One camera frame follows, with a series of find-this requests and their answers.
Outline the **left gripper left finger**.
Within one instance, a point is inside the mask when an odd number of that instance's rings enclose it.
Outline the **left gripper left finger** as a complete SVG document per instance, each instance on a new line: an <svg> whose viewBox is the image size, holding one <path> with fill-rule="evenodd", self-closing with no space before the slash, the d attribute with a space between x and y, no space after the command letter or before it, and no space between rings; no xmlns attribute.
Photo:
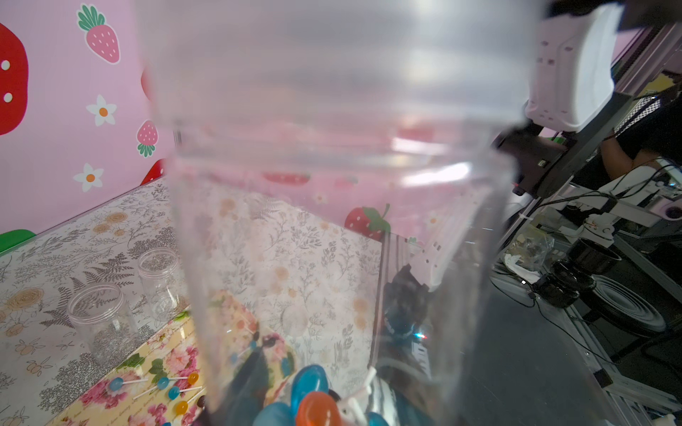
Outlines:
<svg viewBox="0 0 682 426"><path fill-rule="evenodd" d="M251 426L264 407L268 389L266 355L259 347L239 368L222 401L212 410L212 424Z"/></svg>

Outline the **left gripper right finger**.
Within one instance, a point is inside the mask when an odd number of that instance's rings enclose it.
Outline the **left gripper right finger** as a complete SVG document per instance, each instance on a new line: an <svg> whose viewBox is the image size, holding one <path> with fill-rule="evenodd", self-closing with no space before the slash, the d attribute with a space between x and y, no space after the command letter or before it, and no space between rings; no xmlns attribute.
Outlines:
<svg viewBox="0 0 682 426"><path fill-rule="evenodd" d="M401 425L453 424L451 401L445 395L440 381L389 367L388 383L396 393Z"/></svg>

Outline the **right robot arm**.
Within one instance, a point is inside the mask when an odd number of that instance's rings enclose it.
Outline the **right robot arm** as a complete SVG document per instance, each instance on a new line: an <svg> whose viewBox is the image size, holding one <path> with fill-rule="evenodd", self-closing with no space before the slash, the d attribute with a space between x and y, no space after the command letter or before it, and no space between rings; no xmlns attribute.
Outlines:
<svg viewBox="0 0 682 426"><path fill-rule="evenodd" d="M562 143L541 137L535 124L498 137L495 147L517 163L513 193L527 193L536 199L547 198L559 191L623 119L632 101L632 95L614 93L582 131L565 132Z"/></svg>

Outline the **clear candy jar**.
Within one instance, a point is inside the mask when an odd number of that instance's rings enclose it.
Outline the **clear candy jar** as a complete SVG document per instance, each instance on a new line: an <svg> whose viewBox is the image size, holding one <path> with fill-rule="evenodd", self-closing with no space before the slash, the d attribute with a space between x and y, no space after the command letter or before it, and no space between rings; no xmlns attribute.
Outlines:
<svg viewBox="0 0 682 426"><path fill-rule="evenodd" d="M147 303L158 321L168 322L188 305L179 256L170 248L153 248L138 260Z"/></svg>
<svg viewBox="0 0 682 426"><path fill-rule="evenodd" d="M134 350L138 328L117 285L100 283L77 291L67 315L99 365L113 367Z"/></svg>
<svg viewBox="0 0 682 426"><path fill-rule="evenodd" d="M298 360L252 425L401 425L389 367L440 381L459 424L514 170L489 148L187 140L170 187L201 353L225 290Z"/></svg>

